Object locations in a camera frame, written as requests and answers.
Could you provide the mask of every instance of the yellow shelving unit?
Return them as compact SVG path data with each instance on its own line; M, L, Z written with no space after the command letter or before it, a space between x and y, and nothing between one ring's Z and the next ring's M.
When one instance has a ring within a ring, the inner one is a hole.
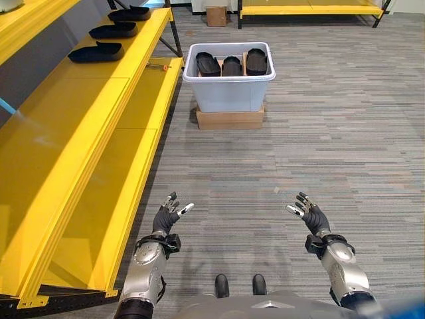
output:
M28 8L17 14L24 8L13 14L24 16ZM43 293L47 285L117 296L114 281L183 64L156 58L150 62L168 70L145 69L172 21L164 8L138 22L136 37L119 39L119 61L65 58L0 129L0 297L17 300L16 311L56 302ZM90 45L86 37L76 49Z
M156 58L151 62L169 65L169 69L143 72L72 214L43 284L113 291L183 60Z
M390 1L380 8L372 0L238 0L238 27L245 15L373 15L377 27Z
M0 15L0 64L80 0L24 0Z

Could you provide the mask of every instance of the robotic arm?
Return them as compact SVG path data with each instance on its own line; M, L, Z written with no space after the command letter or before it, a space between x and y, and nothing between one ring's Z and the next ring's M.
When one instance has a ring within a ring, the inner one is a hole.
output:
M152 318L153 308L165 292L162 274L169 255L177 253L181 246L179 236L169 233L180 217L194 207L190 203L177 211L176 198L175 192L166 198L153 220L152 234L136 243L115 319Z
M295 206L287 205L286 210L301 218L311 231L305 247L317 255L326 269L334 301L352 310L358 310L364 302L377 305L366 274L356 265L354 247L343 236L331 232L327 217L309 196L299 193L297 200Z

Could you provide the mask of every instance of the shoe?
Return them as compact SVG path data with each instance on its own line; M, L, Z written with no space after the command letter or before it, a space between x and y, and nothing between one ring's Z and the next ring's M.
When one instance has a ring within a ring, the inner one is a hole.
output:
M246 75L265 75L267 73L267 57L261 49L251 49L246 56Z
M242 76L242 65L235 56L228 56L221 66L221 76Z
M72 62L109 62L120 60L124 56L121 43L102 43L96 41L96 47L84 47L68 54Z
M147 7L133 7L112 11L108 15L112 21L146 21L151 17L151 11Z
M207 52L197 54L197 65L202 76L220 76L221 69L217 58Z
M131 38L137 34L135 22L114 22L114 25L102 25L88 34L94 39Z

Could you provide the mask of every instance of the black metal post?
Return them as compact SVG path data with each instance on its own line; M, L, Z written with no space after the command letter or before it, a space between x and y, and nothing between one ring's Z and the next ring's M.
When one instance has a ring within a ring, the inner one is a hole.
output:
M378 26L378 24L380 23L381 19L384 17L385 11L388 8L388 6L390 5L390 3L391 3L391 0L386 0L385 1L384 5L382 6L382 11L384 11L384 12L382 12L382 15L379 18L376 19L376 21L373 24L373 27L372 28L376 28Z
M242 18L240 17L242 12L242 0L238 0L238 29L242 28Z
M108 5L110 6L111 10L116 10L117 9L117 6L116 6L114 0L108 0Z
M164 39L162 39L162 37L161 38L159 38L159 40L168 48L168 49L170 49L171 50L171 52L173 52L175 55L177 55L178 57L181 57L180 55L179 55L179 53L166 41L166 40L164 40Z
M165 0L165 6L167 8L171 8L170 0ZM171 31L173 32L175 46L177 47L177 56L179 58L183 58L183 51L181 50L181 44L180 44L179 34L177 33L177 27L175 26L175 22L174 22L173 10L171 10L171 14L173 16L173 20L170 21L170 25L171 25Z

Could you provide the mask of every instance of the black shoe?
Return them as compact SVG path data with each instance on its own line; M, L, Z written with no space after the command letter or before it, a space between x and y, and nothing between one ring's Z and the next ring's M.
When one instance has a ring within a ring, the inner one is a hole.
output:
M96 41L96 47L84 47L68 54L72 62L109 62L120 60L124 56L121 43L102 43Z
M267 295L266 281L262 274L256 274L252 279L252 293L256 296Z
M146 21L151 17L151 11L148 7L130 5L130 9L112 11L108 17L112 21Z
M207 52L197 54L197 65L202 76L220 76L221 69L217 58Z
M235 56L228 56L221 66L221 76L242 76L242 65Z
M251 49L246 56L247 75L265 75L267 73L266 53L261 49Z
M223 274L218 274L217 277L215 277L215 296L217 298L226 298L230 296L228 281Z
M137 34L135 22L115 22L114 25L102 25L88 32L94 39L131 38Z

